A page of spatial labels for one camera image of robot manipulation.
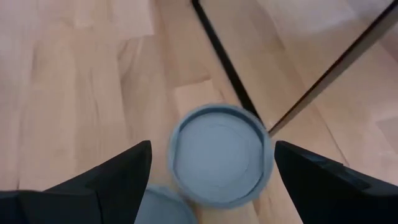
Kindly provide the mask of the tin can blue-grey lid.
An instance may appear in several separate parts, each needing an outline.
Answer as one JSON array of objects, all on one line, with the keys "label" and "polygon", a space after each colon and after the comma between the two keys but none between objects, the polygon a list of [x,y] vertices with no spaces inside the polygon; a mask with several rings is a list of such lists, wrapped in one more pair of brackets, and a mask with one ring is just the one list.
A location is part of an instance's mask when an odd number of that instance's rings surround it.
[{"label": "tin can blue-grey lid", "polygon": [[166,186],[150,184],[134,224],[198,224],[198,220],[179,194]]},{"label": "tin can blue-grey lid", "polygon": [[266,187],[274,147],[248,110],[207,104],[188,112],[170,135],[168,166],[184,195],[206,207],[240,207]]}]

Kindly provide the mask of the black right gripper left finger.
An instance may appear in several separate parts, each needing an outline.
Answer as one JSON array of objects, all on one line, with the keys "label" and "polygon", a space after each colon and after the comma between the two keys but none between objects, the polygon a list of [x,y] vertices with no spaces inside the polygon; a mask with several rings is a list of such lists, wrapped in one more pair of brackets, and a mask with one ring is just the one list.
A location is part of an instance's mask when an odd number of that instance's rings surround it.
[{"label": "black right gripper left finger", "polygon": [[0,190],[0,224],[133,224],[151,164],[145,140],[47,190]]}]

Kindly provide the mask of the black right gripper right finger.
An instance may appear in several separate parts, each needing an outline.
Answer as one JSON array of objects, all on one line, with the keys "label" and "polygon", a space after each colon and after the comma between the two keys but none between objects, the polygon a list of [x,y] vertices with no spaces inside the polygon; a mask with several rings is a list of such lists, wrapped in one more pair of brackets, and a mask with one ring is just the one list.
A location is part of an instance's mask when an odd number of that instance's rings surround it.
[{"label": "black right gripper right finger", "polygon": [[303,224],[398,224],[398,186],[287,141],[275,161]]}]

